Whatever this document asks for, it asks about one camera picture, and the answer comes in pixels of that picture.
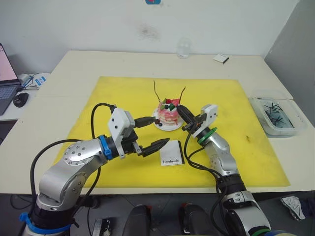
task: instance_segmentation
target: gray floor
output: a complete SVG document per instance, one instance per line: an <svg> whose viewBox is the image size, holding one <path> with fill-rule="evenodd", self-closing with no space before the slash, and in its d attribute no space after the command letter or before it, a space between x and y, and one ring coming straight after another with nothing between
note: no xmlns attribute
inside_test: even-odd
<svg viewBox="0 0 315 236"><path fill-rule="evenodd" d="M315 197L314 192L299 192L295 194L300 198ZM181 233L177 210L182 203L194 203L202 206L207 213L210 212L211 205L216 200L213 194L148 194L148 195L118 195L103 196L101 206L90 211L90 226L93 228L95 219L115 218L115 227L112 236L121 236L125 221L131 209L139 204L152 206L153 225L152 236L178 235ZM25 202L14 197L14 204L22 207ZM306 219L300 222L295 221L279 201L279 199L265 200L259 203L273 229L286 230L297 236L314 236L315 220ZM0 235L15 236L19 231L21 223L18 221L19 214L25 210L15 210L10 206L10 195L0 195L1 221ZM87 209L81 209L76 220L80 228L71 228L71 236L88 236L87 230Z"/></svg>

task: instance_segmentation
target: blue ring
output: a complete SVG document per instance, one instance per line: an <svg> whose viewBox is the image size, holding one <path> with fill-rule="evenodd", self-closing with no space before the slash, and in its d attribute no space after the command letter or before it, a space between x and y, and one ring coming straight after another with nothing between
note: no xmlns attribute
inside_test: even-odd
<svg viewBox="0 0 315 236"><path fill-rule="evenodd" d="M105 156L107 157L108 160L113 160L113 155L112 155L112 150L108 147L105 136L100 135L99 136L100 142L105 150Z"/></svg>
<svg viewBox="0 0 315 236"><path fill-rule="evenodd" d="M29 229L30 229L31 231L33 231L34 233L40 234L40 235L52 235L52 234L60 233L60 232L69 230L70 227L71 227L71 225L67 225L67 226L64 226L64 227L62 227L62 228L53 229L53 230L40 229L40 228L34 226L34 225L31 223L31 221L30 221L30 219L29 219L29 216L28 216L28 214L27 214L26 212L22 213L22 214L20 215L20 218L19 218L19 219L20 219L21 222L24 221L24 222L28 225L28 227L29 227Z"/></svg>

